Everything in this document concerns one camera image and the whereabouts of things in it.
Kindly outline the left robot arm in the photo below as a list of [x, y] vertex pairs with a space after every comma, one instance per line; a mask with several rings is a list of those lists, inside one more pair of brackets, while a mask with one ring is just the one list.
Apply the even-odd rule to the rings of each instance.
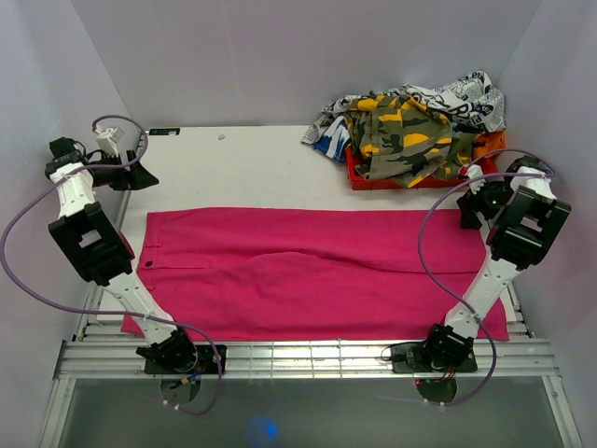
[[76, 141], [61, 137], [49, 143], [52, 160], [46, 177], [58, 185], [60, 214], [49, 224], [49, 233], [79, 276], [110, 293], [145, 336], [147, 346], [137, 354], [166, 371], [191, 372], [198, 365], [198, 351], [183, 328], [174, 323], [153, 299], [133, 270], [134, 253], [95, 199], [94, 188], [114, 190], [153, 187], [159, 180], [140, 162], [117, 169], [121, 157], [100, 150], [101, 158], [90, 161]]

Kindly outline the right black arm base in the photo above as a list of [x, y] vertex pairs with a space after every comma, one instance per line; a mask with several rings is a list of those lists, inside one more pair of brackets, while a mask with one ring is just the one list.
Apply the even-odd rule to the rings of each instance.
[[472, 373], [478, 370], [473, 355], [456, 364], [451, 355], [428, 348], [423, 342], [396, 343], [389, 346], [393, 373]]

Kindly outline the pink trousers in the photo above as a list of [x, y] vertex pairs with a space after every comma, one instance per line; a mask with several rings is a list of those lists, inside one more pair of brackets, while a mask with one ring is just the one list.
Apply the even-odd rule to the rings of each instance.
[[485, 258], [455, 210], [154, 212], [138, 274], [195, 338], [422, 339]]

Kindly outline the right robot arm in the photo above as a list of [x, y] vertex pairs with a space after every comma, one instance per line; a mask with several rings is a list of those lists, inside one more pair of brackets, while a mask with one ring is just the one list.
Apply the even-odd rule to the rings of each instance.
[[553, 171], [526, 154], [492, 181], [475, 162], [465, 168], [468, 190], [457, 200], [463, 229], [488, 229], [486, 258], [458, 303], [435, 324], [420, 349], [433, 370], [456, 371], [473, 359], [473, 343], [486, 315], [520, 273], [551, 249], [572, 206], [551, 190]]

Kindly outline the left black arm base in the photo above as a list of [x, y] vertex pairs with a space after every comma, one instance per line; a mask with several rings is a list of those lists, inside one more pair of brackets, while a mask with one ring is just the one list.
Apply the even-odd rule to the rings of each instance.
[[[195, 347], [198, 353], [198, 369], [204, 374], [217, 374], [217, 366], [215, 364], [216, 356], [212, 347], [208, 344], [196, 344]], [[225, 372], [228, 347], [225, 344], [217, 344], [215, 347], [219, 356], [222, 372]], [[181, 372], [163, 368], [148, 359], [145, 362], [143, 372], [145, 374], [191, 374], [191, 371]]]

